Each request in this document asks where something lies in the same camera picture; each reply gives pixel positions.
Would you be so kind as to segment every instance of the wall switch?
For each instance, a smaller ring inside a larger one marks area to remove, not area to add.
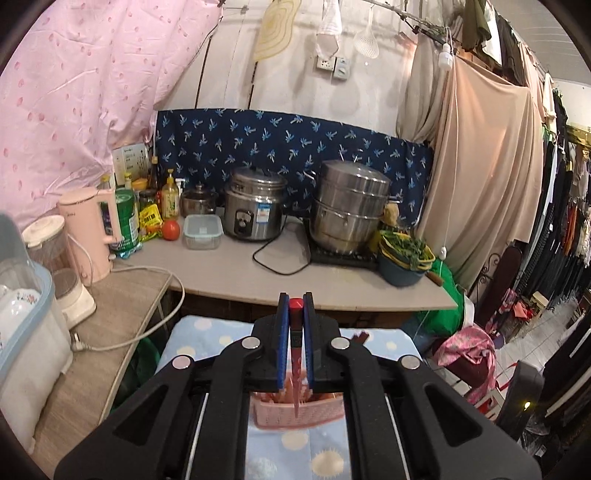
[[[336,58],[335,72],[333,77],[339,80],[346,80],[351,74],[351,61],[343,57]]]
[[[318,57],[316,68],[319,70],[326,70],[327,72],[333,72],[335,70],[336,57],[331,57],[328,60],[323,60]]]

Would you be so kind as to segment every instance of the silver screw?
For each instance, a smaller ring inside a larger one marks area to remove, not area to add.
[[[179,355],[173,358],[173,367],[182,370],[191,365],[191,359],[187,355]]]
[[[347,350],[349,348],[349,340],[344,337],[335,337],[330,341],[330,344],[337,350]]]
[[[421,366],[421,360],[414,355],[404,355],[400,359],[400,363],[407,370],[416,370]]]
[[[242,346],[249,350],[258,348],[260,344],[261,341],[256,337],[246,337],[244,340],[242,340]]]

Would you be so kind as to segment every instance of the white wall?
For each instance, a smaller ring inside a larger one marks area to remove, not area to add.
[[[270,0],[228,0],[226,6],[241,7],[245,2],[249,7],[245,15],[235,9],[224,11],[207,58],[206,44],[160,109],[194,108],[202,72],[197,107],[247,108],[254,69],[252,51]],[[410,0],[408,11],[416,14],[418,3]],[[375,60],[359,55],[353,48],[353,37],[365,28],[368,11],[369,4],[362,0],[341,0],[343,35],[338,55],[352,60],[351,76],[343,82],[315,68],[322,0],[302,0],[290,45],[258,64],[251,109],[316,116],[395,135],[415,35],[398,15],[375,7],[374,34],[380,53]]]
[[[554,79],[554,83],[562,92],[568,123],[591,128],[591,85],[560,79]]]

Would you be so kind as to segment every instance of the wooden tabletop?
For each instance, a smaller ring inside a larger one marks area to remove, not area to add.
[[[310,291],[322,310],[346,312],[417,312],[456,307],[445,289],[427,278],[406,288],[388,284],[378,273],[361,268],[312,264],[291,276],[266,270],[252,260],[260,242],[222,236],[215,250],[189,250],[182,239],[153,239],[127,264],[166,267],[181,279],[189,293],[260,305],[277,305],[279,294],[301,297]],[[309,258],[306,234],[299,222],[288,223],[281,236],[257,255],[269,267],[288,273]],[[178,288],[173,280],[172,288]]]
[[[170,277],[164,273],[111,273],[89,289],[96,311],[72,331],[93,346],[134,338],[145,330],[169,284]],[[70,369],[60,376],[47,399],[35,430],[33,460],[49,478],[64,455],[109,414],[136,345],[74,354]]]

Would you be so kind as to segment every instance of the yellow seasoning packet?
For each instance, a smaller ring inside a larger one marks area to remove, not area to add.
[[[139,213],[139,241],[145,242],[162,236],[162,217],[158,205],[148,205]]]

